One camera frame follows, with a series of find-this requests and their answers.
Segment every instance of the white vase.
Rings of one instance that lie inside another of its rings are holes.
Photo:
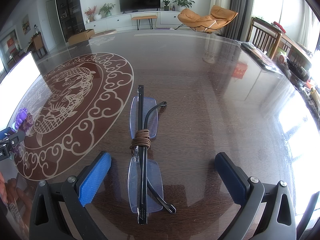
[[[95,21],[100,20],[101,17],[102,17],[102,15],[99,14],[99,13],[97,13],[97,14],[95,14],[95,15],[93,16],[93,18],[94,18]]]
[[[186,8],[187,8],[186,6],[179,5],[178,6],[178,11],[181,12],[183,9],[186,9]]]

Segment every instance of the flat screen tv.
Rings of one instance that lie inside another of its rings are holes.
[[[119,0],[120,11],[160,8],[160,0]]]

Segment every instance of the metal screw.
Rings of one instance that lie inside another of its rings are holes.
[[[68,182],[72,183],[72,182],[75,182],[76,181],[76,177],[75,176],[70,176],[68,178]]]
[[[250,180],[251,180],[251,182],[253,182],[253,183],[258,183],[258,182],[259,182],[258,178],[255,177],[255,176],[250,177]]]
[[[45,185],[45,180],[41,180],[41,181],[39,181],[39,186],[44,186]]]
[[[286,187],[288,184],[287,184],[285,181],[281,180],[281,181],[280,181],[280,185],[281,185],[282,187]]]

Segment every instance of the cardboard box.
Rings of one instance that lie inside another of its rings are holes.
[[[94,29],[85,30],[83,32],[77,33],[75,35],[72,35],[69,39],[69,46],[76,44],[81,41],[87,41],[91,38],[91,36],[94,35]]]

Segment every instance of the purple figurine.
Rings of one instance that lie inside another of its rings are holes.
[[[16,132],[19,129],[20,125],[27,118],[28,116],[27,112],[28,110],[25,107],[19,109],[19,112],[17,113],[17,116],[16,116],[16,121],[12,124],[12,129],[14,132]]]

